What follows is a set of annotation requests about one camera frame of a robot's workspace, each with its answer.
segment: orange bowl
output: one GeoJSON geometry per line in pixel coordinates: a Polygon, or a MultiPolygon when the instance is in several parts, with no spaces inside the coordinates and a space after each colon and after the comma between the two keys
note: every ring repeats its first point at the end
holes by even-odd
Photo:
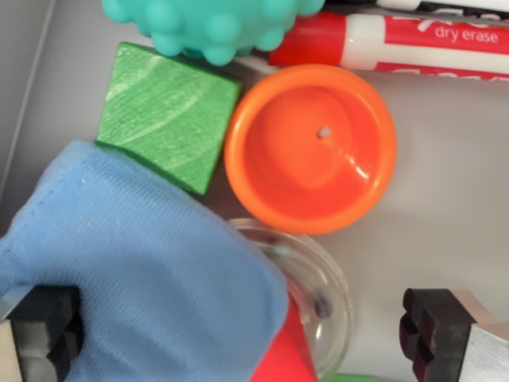
{"type": "Polygon", "coordinates": [[[235,194],[267,225],[321,234],[380,199],[396,156],[394,124],[376,90],[332,66],[282,69],[237,107],[225,165],[235,194]]]}

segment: green wooden block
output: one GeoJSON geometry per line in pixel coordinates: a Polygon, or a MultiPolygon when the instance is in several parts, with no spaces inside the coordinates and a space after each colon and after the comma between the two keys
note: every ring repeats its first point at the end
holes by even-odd
{"type": "Polygon", "coordinates": [[[239,92],[234,80],[121,43],[97,143],[203,195],[239,92]]]}

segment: red marker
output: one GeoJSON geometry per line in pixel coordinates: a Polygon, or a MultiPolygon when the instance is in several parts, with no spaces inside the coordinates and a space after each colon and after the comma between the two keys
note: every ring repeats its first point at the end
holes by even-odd
{"type": "Polygon", "coordinates": [[[437,19],[320,13],[299,18],[274,65],[330,64],[509,82],[509,28],[437,19]]]}

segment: glass dish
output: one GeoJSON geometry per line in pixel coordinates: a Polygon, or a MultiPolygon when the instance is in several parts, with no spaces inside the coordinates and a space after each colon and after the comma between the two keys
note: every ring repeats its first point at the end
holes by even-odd
{"type": "Polygon", "coordinates": [[[253,219],[230,225],[253,241],[288,281],[298,304],[309,347],[322,382],[337,372],[352,332],[352,304],[343,272],[331,255],[308,236],[294,236],[253,219]]]}

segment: blue cloth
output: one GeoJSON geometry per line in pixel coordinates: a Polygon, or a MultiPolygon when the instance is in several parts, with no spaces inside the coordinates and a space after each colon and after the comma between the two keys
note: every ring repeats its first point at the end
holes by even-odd
{"type": "Polygon", "coordinates": [[[69,382],[245,382],[282,327],[284,277],[219,217],[123,154],[74,142],[0,240],[0,294],[77,285],[69,382]]]}

